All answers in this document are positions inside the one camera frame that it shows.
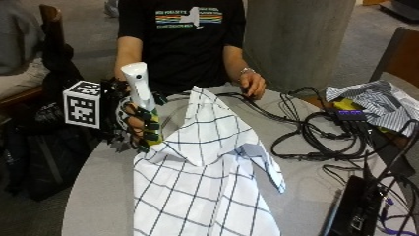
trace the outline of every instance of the person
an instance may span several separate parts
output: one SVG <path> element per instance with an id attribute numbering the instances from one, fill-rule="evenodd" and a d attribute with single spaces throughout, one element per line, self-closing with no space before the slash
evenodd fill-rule
<path id="1" fill-rule="evenodd" d="M 19 0 L 0 0 L 0 99 L 43 83 L 43 30 Z"/>
<path id="2" fill-rule="evenodd" d="M 121 67 L 142 61 L 149 88 L 160 94 L 234 83 L 245 96 L 262 98 L 265 79 L 242 57 L 242 0 L 120 0 L 119 10 L 117 80 L 127 80 Z M 136 106 L 121 105 L 125 117 L 120 124 L 138 142 L 144 121 L 132 116 Z"/>
<path id="3" fill-rule="evenodd" d="M 105 1 L 105 14 L 112 18 L 120 16 L 119 12 L 119 0 L 108 0 Z"/>

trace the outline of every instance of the chair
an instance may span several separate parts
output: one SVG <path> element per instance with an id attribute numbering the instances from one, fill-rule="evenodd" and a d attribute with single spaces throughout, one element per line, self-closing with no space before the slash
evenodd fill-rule
<path id="1" fill-rule="evenodd" d="M 370 6 L 370 5 L 375 5 L 375 4 L 379 4 L 382 2 L 385 2 L 387 0 L 363 0 L 363 5 L 365 6 Z"/>
<path id="2" fill-rule="evenodd" d="M 64 32 L 61 12 L 57 8 L 40 4 L 41 29 L 45 34 L 45 42 L 53 46 L 57 53 L 64 51 Z M 31 101 L 43 95 L 43 86 L 31 88 L 0 100 L 0 109 L 8 110 L 13 105 Z"/>
<path id="3" fill-rule="evenodd" d="M 419 31 L 399 27 L 379 59 L 370 82 L 389 72 L 419 88 Z"/>

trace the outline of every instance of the hand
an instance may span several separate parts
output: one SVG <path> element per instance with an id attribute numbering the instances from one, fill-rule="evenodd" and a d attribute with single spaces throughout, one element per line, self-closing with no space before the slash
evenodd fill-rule
<path id="1" fill-rule="evenodd" d="M 244 88 L 244 95 L 252 99 L 260 100 L 265 93 L 265 79 L 252 71 L 245 72 L 240 76 L 240 86 Z"/>
<path id="2" fill-rule="evenodd" d="M 125 114 L 128 115 L 128 117 L 125 118 L 125 123 L 127 131 L 130 133 L 132 137 L 130 142 L 138 144 L 138 141 L 142 139 L 144 135 L 144 118 L 141 116 L 136 116 L 137 105 L 134 103 L 125 104 L 124 110 Z"/>

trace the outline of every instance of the plaid fabric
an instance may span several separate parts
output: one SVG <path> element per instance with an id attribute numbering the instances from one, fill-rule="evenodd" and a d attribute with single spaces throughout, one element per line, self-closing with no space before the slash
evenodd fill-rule
<path id="1" fill-rule="evenodd" d="M 184 126 L 133 161 L 133 235 L 281 235 L 253 163 L 282 193 L 279 166 L 253 129 L 194 87 Z"/>

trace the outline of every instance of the round table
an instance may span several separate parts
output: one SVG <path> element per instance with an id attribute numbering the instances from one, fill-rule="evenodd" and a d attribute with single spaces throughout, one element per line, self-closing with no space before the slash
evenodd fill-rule
<path id="1" fill-rule="evenodd" d="M 237 87 L 209 88 L 214 94 L 236 91 Z M 169 136 L 184 124 L 188 108 L 188 97 L 170 96 L 172 100 L 162 107 L 157 107 L 162 134 Z M 294 125 L 267 119 L 258 114 L 245 103 L 232 97 L 221 100 L 236 112 L 240 118 L 252 126 L 258 134 L 266 149 L 270 149 L 273 141 L 282 134 L 294 131 Z M 281 94 L 267 90 L 264 99 L 257 104 L 274 114 L 283 115 L 281 109 Z M 318 108 L 293 99 L 299 117 L 305 117 Z M 330 121 L 318 119 L 315 125 L 330 131 L 339 131 Z M 343 142 L 329 142 L 331 149 L 346 146 Z M 302 137 L 294 136 L 275 148 L 278 153 L 309 153 L 314 151 Z M 133 217 L 133 186 L 132 186 L 132 161 L 136 152 L 130 149 L 121 153 L 100 143 L 92 152 L 85 165 L 80 171 L 68 199 L 65 215 L 63 220 L 63 236 L 123 236 L 132 235 Z M 283 194 L 273 187 L 266 174 L 260 168 L 254 168 L 258 188 L 262 197 L 270 207 L 283 235 L 319 235 L 331 203 L 337 199 L 337 191 L 345 186 L 322 171 L 323 164 L 349 165 L 343 161 L 297 161 L 275 157 L 286 178 L 287 189 Z M 383 170 L 383 162 L 378 156 L 369 160 L 374 174 Z M 399 187 L 393 190 L 402 195 Z M 401 204 L 391 208 L 390 214 L 406 214 Z M 402 220 L 391 221 L 387 226 L 398 229 Z M 414 223 L 410 220 L 406 230 L 415 232 Z"/>

